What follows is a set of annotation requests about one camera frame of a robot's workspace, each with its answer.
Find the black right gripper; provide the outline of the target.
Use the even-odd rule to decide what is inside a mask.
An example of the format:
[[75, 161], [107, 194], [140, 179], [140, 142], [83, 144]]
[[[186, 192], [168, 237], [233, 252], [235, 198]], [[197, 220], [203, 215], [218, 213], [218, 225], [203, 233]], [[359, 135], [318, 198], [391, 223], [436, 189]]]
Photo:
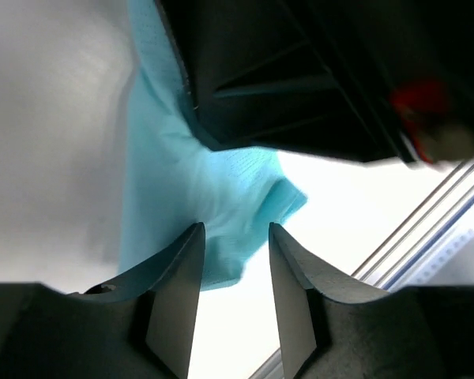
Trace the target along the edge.
[[414, 161], [474, 157], [474, 1], [333, 1]]

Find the light blue paper napkin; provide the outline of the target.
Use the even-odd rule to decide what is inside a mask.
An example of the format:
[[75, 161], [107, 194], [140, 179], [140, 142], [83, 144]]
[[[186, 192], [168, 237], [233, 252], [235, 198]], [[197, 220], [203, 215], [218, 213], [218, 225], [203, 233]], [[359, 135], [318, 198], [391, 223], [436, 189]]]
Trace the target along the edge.
[[140, 264], [191, 224], [205, 225], [204, 291], [237, 284], [246, 263], [307, 197], [276, 152], [211, 152], [191, 134], [194, 113], [160, 14], [128, 4], [138, 70], [127, 104], [126, 180], [118, 269]]

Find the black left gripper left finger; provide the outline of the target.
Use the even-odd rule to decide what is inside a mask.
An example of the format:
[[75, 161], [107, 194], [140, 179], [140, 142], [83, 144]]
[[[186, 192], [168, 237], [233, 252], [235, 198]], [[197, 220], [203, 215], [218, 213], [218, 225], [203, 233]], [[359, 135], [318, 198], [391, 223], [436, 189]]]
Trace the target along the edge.
[[205, 228], [85, 293], [0, 283], [0, 378], [185, 378]]

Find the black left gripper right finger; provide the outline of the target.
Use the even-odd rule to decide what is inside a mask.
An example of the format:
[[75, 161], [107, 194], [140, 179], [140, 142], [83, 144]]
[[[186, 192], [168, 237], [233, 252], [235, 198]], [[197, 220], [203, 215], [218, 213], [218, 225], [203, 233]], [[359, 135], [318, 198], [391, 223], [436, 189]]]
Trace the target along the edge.
[[287, 378], [474, 378], [474, 286], [387, 292], [269, 226]]

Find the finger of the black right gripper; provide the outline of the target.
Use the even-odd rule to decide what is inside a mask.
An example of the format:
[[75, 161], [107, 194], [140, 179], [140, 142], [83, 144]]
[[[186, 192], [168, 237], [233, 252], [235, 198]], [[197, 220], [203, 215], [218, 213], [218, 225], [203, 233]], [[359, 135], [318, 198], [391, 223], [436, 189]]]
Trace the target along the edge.
[[213, 151], [406, 159], [388, 88], [338, 1], [158, 1]]

